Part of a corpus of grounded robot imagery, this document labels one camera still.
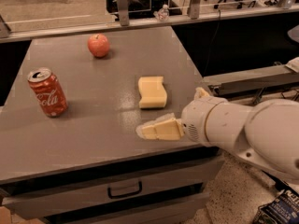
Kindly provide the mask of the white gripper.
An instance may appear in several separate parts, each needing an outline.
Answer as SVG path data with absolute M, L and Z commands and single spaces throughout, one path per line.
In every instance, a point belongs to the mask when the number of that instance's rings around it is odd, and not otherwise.
M 197 87 L 194 100 L 184 107 L 181 119 L 177 119 L 174 113 L 165 114 L 137 126 L 135 131 L 145 140 L 166 141 L 179 140 L 185 133 L 193 142 L 213 147 L 209 138 L 216 135 L 226 122 L 224 111 L 227 104 L 226 99 L 210 96 L 204 88 Z

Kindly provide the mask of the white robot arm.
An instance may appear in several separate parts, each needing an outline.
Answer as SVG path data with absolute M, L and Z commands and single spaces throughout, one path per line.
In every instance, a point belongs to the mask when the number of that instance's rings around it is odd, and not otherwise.
M 166 114 L 136 128 L 145 140 L 186 136 L 205 147 L 218 147 L 284 181 L 299 181 L 299 103 L 271 99 L 239 105 L 196 89 L 180 118 Z

